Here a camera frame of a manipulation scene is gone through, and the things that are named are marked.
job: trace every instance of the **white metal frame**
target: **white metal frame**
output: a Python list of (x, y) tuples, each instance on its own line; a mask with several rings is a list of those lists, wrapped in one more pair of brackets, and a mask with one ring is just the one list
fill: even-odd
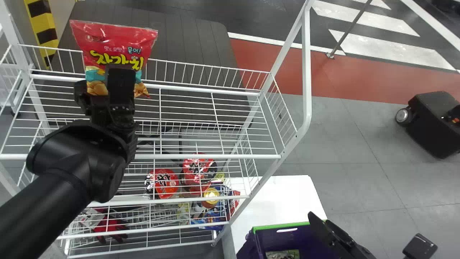
[[(74, 221), (57, 239), (68, 258), (202, 243), (215, 245), (222, 238), (232, 222), (279, 168), (309, 128), (312, 104), (309, 10), (312, 3), (313, 0), (307, 0), (302, 6), (270, 72), (158, 59), (147, 61), (143, 80), (152, 98), (136, 100), (135, 119), (140, 125), (137, 134), (142, 135), (139, 141), (152, 141), (153, 145), (138, 145), (135, 161), (129, 165), (119, 188), (120, 195), (116, 195), (105, 204), (92, 202), (87, 208), (88, 210), (105, 207), (107, 217), (128, 222), (130, 229), (108, 231), (107, 223), (105, 232), (92, 233)], [(0, 159), (24, 161), (29, 149), (40, 138), (72, 121), (87, 119), (72, 101), (73, 98), (69, 98), (71, 87), (66, 84), (84, 78), (82, 52), (21, 44), (3, 0), (0, 0), (0, 10), (0, 14), (6, 13), (0, 15), (0, 24), (10, 43), (10, 47), (0, 60), (0, 70), (16, 69), (12, 84), (18, 85), (8, 96), (15, 97), (17, 108), (7, 137), (1, 145)], [(278, 88), (275, 75), (301, 28), (304, 117), (302, 125), (297, 128)], [(51, 65), (50, 70), (42, 68), (37, 57), (39, 49), (45, 52), (56, 51), (58, 67), (53, 68)], [(45, 85), (34, 80), (53, 80), (57, 83)], [(194, 93), (201, 95), (192, 100), (189, 97)], [(50, 106), (61, 111), (52, 111)], [(25, 116), (18, 118), (20, 112)], [(178, 115), (187, 115), (191, 119), (178, 118)], [(171, 130), (163, 131), (163, 127), (169, 127)], [(154, 196), (146, 199), (141, 181), (145, 172), (154, 168), (179, 170), (174, 162), (167, 162), (169, 159), (191, 158), (214, 159), (225, 176), (223, 185), (240, 191), (237, 195), (231, 193), (218, 199), (223, 204), (231, 200), (240, 200), (241, 203), (231, 215), (227, 210), (221, 210), (226, 215), (225, 221), (214, 222), (211, 218), (206, 218), (208, 223), (196, 225), (222, 225), (222, 231), (216, 233), (214, 230), (206, 230), (210, 233), (204, 235), (207, 239), (202, 239), (201, 235), (192, 235), (189, 241), (185, 241), (185, 233), (193, 231), (196, 226), (191, 225), (191, 222), (181, 224), (177, 218), (178, 205), (210, 198), (202, 195), (186, 197), (181, 187), (176, 193), (177, 196), (171, 199), (161, 200)], [(257, 172), (256, 159), (273, 160), (262, 177), (259, 177)], [(0, 171), (0, 182), (12, 195), (34, 179), (34, 175), (25, 169), (25, 165), (19, 178), (14, 180), (5, 173), (6, 170), (2, 166)], [(132, 208), (130, 212), (119, 212), (120, 208), (126, 207)], [(167, 207), (165, 211), (175, 211), (171, 213), (176, 216), (176, 220), (170, 217), (171, 214), (159, 214), (162, 211), (159, 207)], [(167, 236), (169, 231), (176, 231), (178, 237), (174, 234), (174, 237), (167, 238), (167, 244), (152, 241), (152, 237)], [(124, 247), (112, 251), (116, 244), (109, 238), (108, 245), (95, 247), (96, 236), (116, 234), (132, 234), (136, 240), (140, 238), (137, 235), (145, 234), (145, 240), (135, 242), (142, 244), (142, 247)], [(78, 248), (88, 247), (95, 249), (95, 252), (72, 252)]]

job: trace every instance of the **white table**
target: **white table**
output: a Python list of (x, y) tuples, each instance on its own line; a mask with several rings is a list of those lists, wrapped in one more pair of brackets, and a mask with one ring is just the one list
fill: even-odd
[(246, 234), (254, 226), (308, 221), (308, 212), (326, 219), (326, 213), (308, 175), (273, 176), (222, 237), (225, 259), (236, 258)]

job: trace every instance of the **white wire shelf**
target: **white wire shelf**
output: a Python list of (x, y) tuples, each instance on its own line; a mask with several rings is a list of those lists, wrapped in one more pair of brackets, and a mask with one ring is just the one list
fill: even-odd
[[(221, 239), (309, 128), (311, 4), (307, 0), (302, 6), (270, 72), (147, 60), (142, 80), (150, 98), (135, 99), (135, 160), (113, 199), (92, 202), (83, 211), (98, 216), (95, 224), (88, 227), (79, 216), (58, 237), (56, 243), (68, 258), (215, 245)], [(20, 35), (3, 9), (1, 20), (10, 46), (0, 55), (0, 84), (6, 86), (0, 89), (0, 113), (11, 106), (14, 116), (0, 147), (0, 160), (14, 164), (8, 166), (13, 180), (0, 174), (14, 195), (35, 178), (24, 162), (31, 147), (54, 130), (89, 118), (73, 97), (73, 84), (85, 78), (82, 51), (20, 44)], [(275, 75), (300, 28), (304, 116), (296, 128)], [(213, 159), (217, 174), (192, 190), (180, 179), (184, 159)], [(266, 172), (257, 171), (259, 159), (270, 160)], [(179, 178), (168, 199), (157, 195), (155, 188), (151, 194), (145, 191), (147, 174), (157, 169), (171, 170)], [(217, 197), (206, 192), (209, 188), (219, 189)], [(217, 203), (212, 209), (197, 206), (209, 206), (211, 201)]]
[(230, 201), (219, 203), (212, 215), (197, 212), (194, 205), (183, 202), (109, 206), (97, 208), (96, 214), (87, 208), (81, 215), (100, 215), (94, 220), (96, 227), (87, 227), (82, 223), (84, 217), (77, 217), (57, 240), (68, 258), (212, 243), (215, 231), (229, 224), (234, 214), (228, 209)]
[[(0, 159), (25, 159), (51, 131), (88, 120), (73, 98), (73, 82), (84, 77), (81, 51), (20, 46), (32, 57), (38, 51), (55, 55), (51, 70), (31, 69), (35, 79), (22, 95), (20, 116), (14, 117)], [(5, 60), (9, 63), (0, 64), (4, 71), (14, 63)], [(149, 99), (135, 100), (136, 133), (140, 143), (154, 144), (139, 144), (137, 159), (278, 159), (297, 132), (269, 72), (149, 59), (144, 73), (144, 81), (153, 84), (146, 83)], [(273, 82), (262, 93), (268, 78)]]

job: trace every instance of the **caster wheel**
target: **caster wheel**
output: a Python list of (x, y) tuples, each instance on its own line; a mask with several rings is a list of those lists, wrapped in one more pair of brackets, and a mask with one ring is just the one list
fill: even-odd
[(396, 123), (401, 126), (409, 125), (414, 118), (414, 115), (410, 109), (410, 107), (400, 109), (395, 116)]

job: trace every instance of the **yellow black striped pole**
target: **yellow black striped pole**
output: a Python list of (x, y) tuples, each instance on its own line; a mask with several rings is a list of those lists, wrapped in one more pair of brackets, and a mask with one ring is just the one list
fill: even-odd
[[(38, 46), (58, 47), (59, 40), (56, 25), (54, 24), (48, 0), (24, 0), (24, 3)], [(40, 49), (40, 55), (47, 68), (55, 52), (55, 50)]]

